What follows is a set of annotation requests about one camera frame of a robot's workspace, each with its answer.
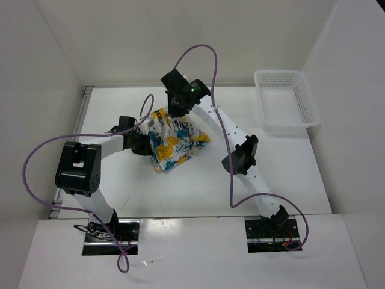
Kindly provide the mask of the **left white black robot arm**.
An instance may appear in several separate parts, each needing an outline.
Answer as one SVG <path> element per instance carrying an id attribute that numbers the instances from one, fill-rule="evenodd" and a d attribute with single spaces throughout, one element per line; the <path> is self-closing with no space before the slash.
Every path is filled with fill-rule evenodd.
<path id="1" fill-rule="evenodd" d="M 125 149 L 149 156 L 150 136 L 138 127 L 137 120 L 120 116 L 118 125 L 110 131 L 112 137 L 94 138 L 89 143 L 67 141 L 63 146 L 55 185 L 73 196 L 87 210 L 90 224 L 86 234 L 115 240 L 124 231 L 117 212 L 106 202 L 99 188 L 102 159 Z"/>

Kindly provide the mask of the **white teal yellow patterned shorts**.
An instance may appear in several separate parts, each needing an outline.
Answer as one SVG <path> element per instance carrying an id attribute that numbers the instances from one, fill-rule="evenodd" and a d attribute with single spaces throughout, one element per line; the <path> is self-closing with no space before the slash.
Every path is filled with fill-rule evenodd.
<path id="1" fill-rule="evenodd" d="M 211 141 L 189 116 L 170 117 L 166 108 L 151 114 L 149 137 L 157 173 L 186 162 Z"/>

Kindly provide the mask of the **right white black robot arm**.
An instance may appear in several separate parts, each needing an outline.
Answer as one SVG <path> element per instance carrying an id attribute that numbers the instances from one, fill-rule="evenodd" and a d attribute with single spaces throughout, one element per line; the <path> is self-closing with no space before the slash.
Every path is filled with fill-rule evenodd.
<path id="1" fill-rule="evenodd" d="M 161 78 L 161 82 L 166 89 L 171 117 L 193 112 L 223 141 L 227 155 L 221 163 L 230 174 L 230 207 L 236 208 L 253 199 L 265 232 L 271 237 L 280 235 L 285 230 L 289 214 L 273 196 L 257 168 L 258 137 L 238 128 L 216 103 L 214 89 L 208 88 L 201 80 L 189 82 L 177 69 L 173 69 Z"/>

